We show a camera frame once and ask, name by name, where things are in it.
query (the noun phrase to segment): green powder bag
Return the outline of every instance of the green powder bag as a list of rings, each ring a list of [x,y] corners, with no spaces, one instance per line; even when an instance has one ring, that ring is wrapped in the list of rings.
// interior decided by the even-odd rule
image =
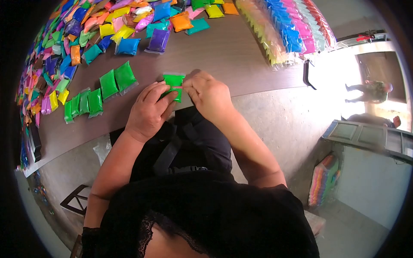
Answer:
[[[79,115],[79,102],[80,102],[80,93],[72,98],[72,118],[75,118]]]
[[[72,100],[67,101],[64,106],[64,120],[66,124],[75,122],[72,118]]]
[[[88,101],[89,118],[103,114],[102,96],[100,95],[100,88],[89,93]]]
[[[90,93],[90,88],[87,88],[80,93],[80,102],[79,102],[79,115],[89,113],[89,101],[88,95]]]
[[[184,73],[164,73],[164,80],[171,87],[182,86],[182,81],[185,78]]]
[[[118,83],[121,96],[125,95],[128,91],[139,85],[138,81],[133,75],[129,61],[122,64],[118,69],[115,69],[114,75],[116,82]]]
[[[100,80],[100,87],[102,89],[103,102],[107,102],[113,97],[117,96],[117,93],[119,92],[119,90],[116,87],[113,69],[110,70],[110,72],[108,72],[107,74],[104,74],[102,77],[100,77],[99,80]]]

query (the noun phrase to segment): black lace trim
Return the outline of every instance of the black lace trim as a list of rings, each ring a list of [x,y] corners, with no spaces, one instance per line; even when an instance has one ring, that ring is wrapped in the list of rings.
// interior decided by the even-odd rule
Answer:
[[[171,221],[168,217],[163,216],[162,214],[150,210],[142,220],[139,229],[139,238],[138,238],[138,258],[143,258],[145,256],[146,246],[149,241],[152,239],[152,227],[157,223],[165,232],[168,234],[175,234],[182,237],[192,250],[196,251],[199,254],[206,254],[211,258],[214,258],[208,252],[197,243],[197,241],[191,238],[186,232],[184,232],[178,225]]]

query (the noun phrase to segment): woman's left hand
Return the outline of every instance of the woman's left hand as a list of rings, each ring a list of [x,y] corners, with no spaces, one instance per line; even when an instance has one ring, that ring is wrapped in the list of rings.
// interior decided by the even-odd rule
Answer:
[[[125,132],[141,143],[146,143],[152,138],[161,129],[175,106],[173,100],[178,95],[177,91],[172,91],[159,100],[170,88],[164,81],[154,82],[146,87],[132,107]]]

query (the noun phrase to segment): forearm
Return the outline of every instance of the forearm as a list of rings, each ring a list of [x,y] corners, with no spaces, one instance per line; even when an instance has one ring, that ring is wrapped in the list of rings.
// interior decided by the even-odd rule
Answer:
[[[90,193],[109,200],[117,190],[128,184],[133,164],[143,145],[123,132],[103,162]]]
[[[286,185],[277,160],[238,111],[234,109],[227,120],[216,126],[228,138],[249,184],[260,187]]]

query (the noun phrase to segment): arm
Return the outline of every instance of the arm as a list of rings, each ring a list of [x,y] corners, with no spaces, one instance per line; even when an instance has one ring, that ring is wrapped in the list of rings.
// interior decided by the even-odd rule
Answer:
[[[93,183],[88,197],[85,227],[100,227],[111,197],[129,183],[133,164],[143,145],[159,131],[172,113],[177,92],[172,91],[157,102],[169,88],[165,82],[154,83],[139,94],[125,130],[112,147]]]
[[[275,157],[232,105],[227,85],[201,71],[182,86],[198,111],[227,137],[249,184],[286,185]]]

